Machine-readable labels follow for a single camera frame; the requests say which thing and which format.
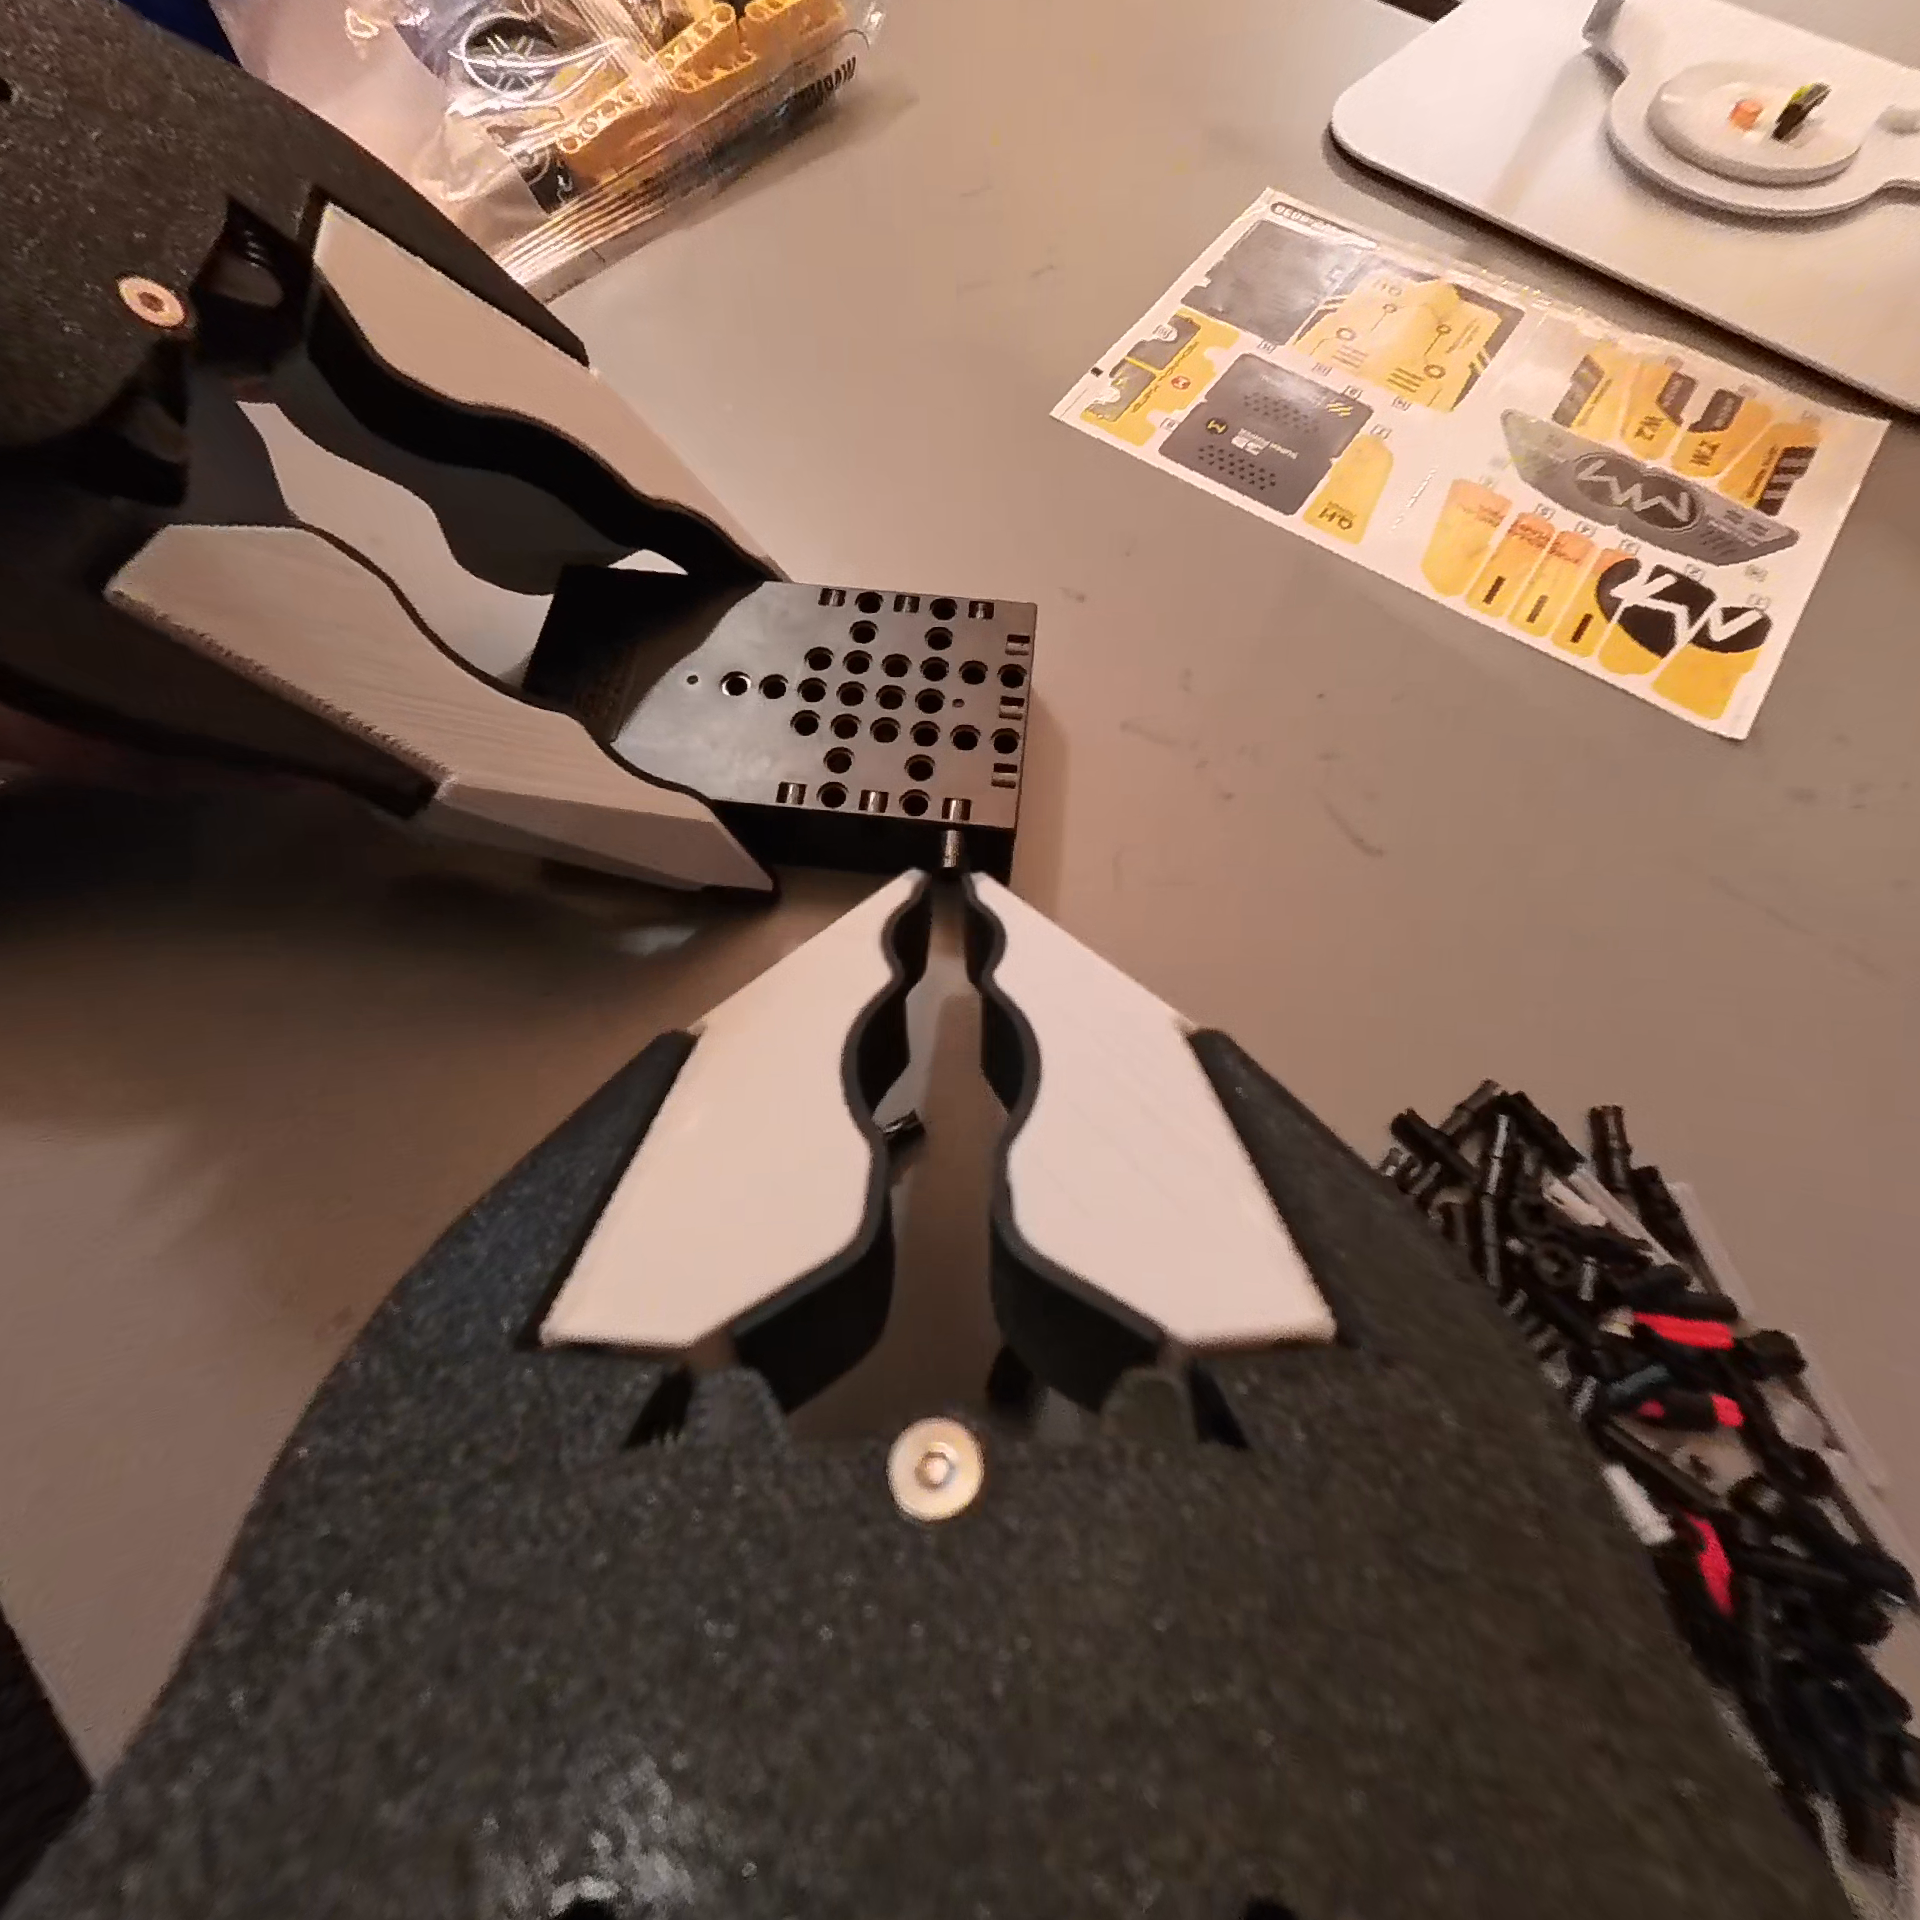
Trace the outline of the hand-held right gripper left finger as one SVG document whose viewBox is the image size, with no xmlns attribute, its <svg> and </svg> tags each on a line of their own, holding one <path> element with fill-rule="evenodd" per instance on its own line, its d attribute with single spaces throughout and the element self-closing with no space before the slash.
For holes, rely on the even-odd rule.
<svg viewBox="0 0 1920 1920">
<path fill-rule="evenodd" d="M 851 1374 L 894 1299 L 891 1144 L 931 882 L 903 873 L 670 1031 L 670 1076 L 540 1321 L 544 1350 L 726 1340 L 781 1410 Z"/>
</svg>

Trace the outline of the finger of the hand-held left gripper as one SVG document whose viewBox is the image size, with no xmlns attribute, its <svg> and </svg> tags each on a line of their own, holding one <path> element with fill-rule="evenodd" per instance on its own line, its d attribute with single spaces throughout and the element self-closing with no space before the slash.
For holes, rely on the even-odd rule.
<svg viewBox="0 0 1920 1920">
<path fill-rule="evenodd" d="M 600 444 L 409 376 L 341 389 L 287 376 L 274 402 L 315 444 L 416 493 L 448 552 L 550 610 L 597 588 L 726 594 L 771 566 L 673 494 L 651 494 Z M 775 877 L 706 799 L 657 779 L 560 705 L 450 649 L 360 549 L 290 517 L 235 398 L 200 380 L 191 444 L 210 478 L 123 564 L 108 604 L 201 659 L 237 718 L 191 732 L 486 845 L 667 889 L 771 896 Z"/>
<path fill-rule="evenodd" d="M 317 223 L 305 365 L 308 439 L 416 493 L 496 588 L 634 552 L 706 585 L 783 579 L 600 370 L 341 204 Z"/>
</svg>

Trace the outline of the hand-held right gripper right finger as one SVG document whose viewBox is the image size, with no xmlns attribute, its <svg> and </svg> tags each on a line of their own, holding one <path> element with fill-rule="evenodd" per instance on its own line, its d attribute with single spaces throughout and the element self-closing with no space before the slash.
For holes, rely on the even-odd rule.
<svg viewBox="0 0 1920 1920">
<path fill-rule="evenodd" d="M 1164 1362 L 1332 1343 L 1201 1028 L 997 877 L 968 877 L 964 934 L 1002 1106 L 992 1299 L 1022 1365 L 1100 1410 Z"/>
</svg>

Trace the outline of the black perforated block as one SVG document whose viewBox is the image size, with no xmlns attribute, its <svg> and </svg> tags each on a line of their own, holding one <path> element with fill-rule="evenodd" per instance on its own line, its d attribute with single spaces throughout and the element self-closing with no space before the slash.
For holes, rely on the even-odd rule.
<svg viewBox="0 0 1920 1920">
<path fill-rule="evenodd" d="M 762 867 L 1013 877 L 1031 601 L 574 566 L 520 687 L 685 788 Z"/>
</svg>

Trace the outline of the pile of black red pins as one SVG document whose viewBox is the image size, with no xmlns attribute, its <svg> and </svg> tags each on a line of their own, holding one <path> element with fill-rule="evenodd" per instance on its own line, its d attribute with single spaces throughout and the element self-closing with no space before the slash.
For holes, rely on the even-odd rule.
<svg viewBox="0 0 1920 1920">
<path fill-rule="evenodd" d="M 1620 1106 L 1483 1079 L 1381 1174 L 1470 1260 L 1603 1462 L 1735 1738 L 1857 1916 L 1916 1913 L 1916 1551 L 1804 1343 L 1762 1324 Z"/>
</svg>

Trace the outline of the clear bag of yellow parts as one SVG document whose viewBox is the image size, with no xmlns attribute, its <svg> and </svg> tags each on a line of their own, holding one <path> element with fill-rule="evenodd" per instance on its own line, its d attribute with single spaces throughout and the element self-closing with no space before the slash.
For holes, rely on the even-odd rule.
<svg viewBox="0 0 1920 1920">
<path fill-rule="evenodd" d="M 259 80 L 532 294 L 583 285 L 789 138 L 887 2 L 210 2 Z"/>
</svg>

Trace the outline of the yellow grey sticker sheet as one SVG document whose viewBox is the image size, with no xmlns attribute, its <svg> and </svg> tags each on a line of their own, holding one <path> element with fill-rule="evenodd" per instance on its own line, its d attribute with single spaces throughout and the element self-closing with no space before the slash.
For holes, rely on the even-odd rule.
<svg viewBox="0 0 1920 1920">
<path fill-rule="evenodd" d="M 1274 186 L 1054 417 L 1728 741 L 1890 426 Z"/>
</svg>

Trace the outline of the white flat tray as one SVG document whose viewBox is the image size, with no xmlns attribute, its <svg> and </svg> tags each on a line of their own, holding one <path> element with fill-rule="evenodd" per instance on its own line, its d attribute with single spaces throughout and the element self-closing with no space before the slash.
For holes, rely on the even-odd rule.
<svg viewBox="0 0 1920 1920">
<path fill-rule="evenodd" d="M 1608 137 L 1629 74 L 1915 61 L 1743 2 L 1461 2 L 1332 106 L 1336 146 L 1596 276 L 1916 413 L 1916 189 L 1824 218 L 1701 206 Z"/>
</svg>

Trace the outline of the white round dish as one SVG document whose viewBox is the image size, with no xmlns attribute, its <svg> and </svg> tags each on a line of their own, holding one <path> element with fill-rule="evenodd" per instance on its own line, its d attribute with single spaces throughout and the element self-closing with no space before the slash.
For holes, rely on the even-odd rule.
<svg viewBox="0 0 1920 1920">
<path fill-rule="evenodd" d="M 1830 82 L 1830 97 L 1795 138 L 1773 138 L 1783 97 L 1810 80 Z M 1735 91 L 1768 104 L 1747 137 L 1724 123 Z M 1916 186 L 1916 70 L 1713 58 L 1629 74 L 1615 91 L 1608 137 L 1640 171 L 1701 206 L 1824 218 Z"/>
</svg>

